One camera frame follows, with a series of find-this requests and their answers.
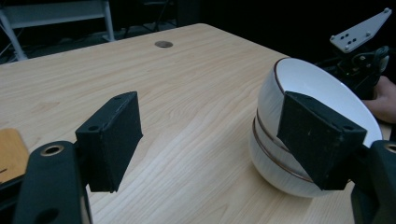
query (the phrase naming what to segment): table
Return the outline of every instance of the table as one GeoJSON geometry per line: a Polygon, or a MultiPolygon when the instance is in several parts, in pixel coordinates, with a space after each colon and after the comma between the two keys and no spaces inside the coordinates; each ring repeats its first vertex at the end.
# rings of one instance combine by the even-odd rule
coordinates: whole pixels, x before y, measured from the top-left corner
{"type": "Polygon", "coordinates": [[[115,41],[108,0],[83,0],[20,6],[0,6],[0,22],[19,61],[27,56],[21,48],[13,29],[48,25],[68,21],[105,18],[107,41],[115,41]]]}
{"type": "Polygon", "coordinates": [[[298,198],[249,157],[259,88],[283,57],[199,23],[3,64],[0,129],[19,130],[29,151],[74,142],[107,100],[137,91],[144,137],[119,191],[89,192],[94,223],[354,223],[352,183],[298,198]]]}

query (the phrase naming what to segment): dark floor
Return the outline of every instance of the dark floor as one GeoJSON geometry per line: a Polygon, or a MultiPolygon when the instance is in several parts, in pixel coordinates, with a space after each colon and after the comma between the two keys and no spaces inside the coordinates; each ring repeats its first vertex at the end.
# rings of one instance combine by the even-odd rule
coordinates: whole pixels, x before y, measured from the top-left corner
{"type": "MultiPolygon", "coordinates": [[[[153,23],[145,24],[144,26],[131,26],[128,33],[125,34],[126,30],[122,29],[120,31],[114,32],[116,40],[123,38],[131,38],[139,35],[146,35],[152,33],[150,30],[153,27],[153,23]]],[[[161,22],[159,25],[160,31],[176,28],[176,23],[174,21],[161,22]]],[[[31,58],[36,58],[40,56],[50,55],[53,53],[64,52],[72,49],[81,49],[89,46],[94,46],[98,44],[106,43],[107,40],[104,39],[106,31],[98,32],[90,35],[85,35],[78,39],[73,38],[62,38],[60,41],[51,44],[39,44],[39,45],[29,45],[22,46],[22,49],[26,56],[31,58]]],[[[0,64],[3,63],[13,63],[16,62],[17,58],[15,56],[12,45],[6,46],[1,49],[0,52],[0,64]]]]}

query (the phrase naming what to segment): dark background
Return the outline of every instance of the dark background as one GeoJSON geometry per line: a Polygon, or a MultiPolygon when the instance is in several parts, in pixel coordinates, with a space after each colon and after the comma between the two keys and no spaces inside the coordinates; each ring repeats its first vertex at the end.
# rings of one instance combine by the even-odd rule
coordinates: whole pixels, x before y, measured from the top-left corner
{"type": "MultiPolygon", "coordinates": [[[[62,1],[67,0],[2,0],[0,2],[10,6],[62,1]]],[[[335,0],[267,3],[259,0],[177,0],[166,16],[176,17],[178,26],[207,23],[291,57],[316,63],[334,56],[333,46],[329,41],[331,35],[337,35],[373,17],[386,7],[396,8],[395,2],[335,0]]],[[[153,15],[149,15],[150,12],[139,7],[137,0],[109,0],[109,3],[116,31],[154,18],[153,15]]],[[[396,47],[395,21],[396,12],[393,11],[387,22],[366,46],[371,49],[385,45],[396,47]]],[[[63,37],[79,38],[104,30],[103,19],[74,21],[25,28],[19,40],[22,45],[52,44],[63,37]]],[[[0,35],[0,43],[0,47],[8,43],[4,33],[0,35]]],[[[396,62],[393,57],[390,56],[386,75],[395,71],[396,62]]]]}

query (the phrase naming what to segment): hand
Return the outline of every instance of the hand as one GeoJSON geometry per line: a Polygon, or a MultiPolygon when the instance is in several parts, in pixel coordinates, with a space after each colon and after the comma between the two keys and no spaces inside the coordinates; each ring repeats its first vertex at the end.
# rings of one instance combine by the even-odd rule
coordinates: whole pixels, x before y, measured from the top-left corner
{"type": "Polygon", "coordinates": [[[381,76],[374,87],[374,99],[363,103],[377,119],[396,123],[396,85],[387,77],[381,76]]]}

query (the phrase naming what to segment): bowl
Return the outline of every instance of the bowl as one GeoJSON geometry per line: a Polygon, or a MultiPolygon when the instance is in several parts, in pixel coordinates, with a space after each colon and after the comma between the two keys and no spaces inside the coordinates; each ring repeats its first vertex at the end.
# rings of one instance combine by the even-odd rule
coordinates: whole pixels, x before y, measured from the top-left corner
{"type": "Polygon", "coordinates": [[[285,91],[314,97],[366,129],[363,144],[367,147],[382,139],[379,125],[358,96],[312,63],[283,58],[268,73],[259,92],[257,114],[249,132],[249,152],[256,169],[273,186],[291,195],[314,198],[332,193],[332,190],[316,186],[276,137],[285,91]]]}

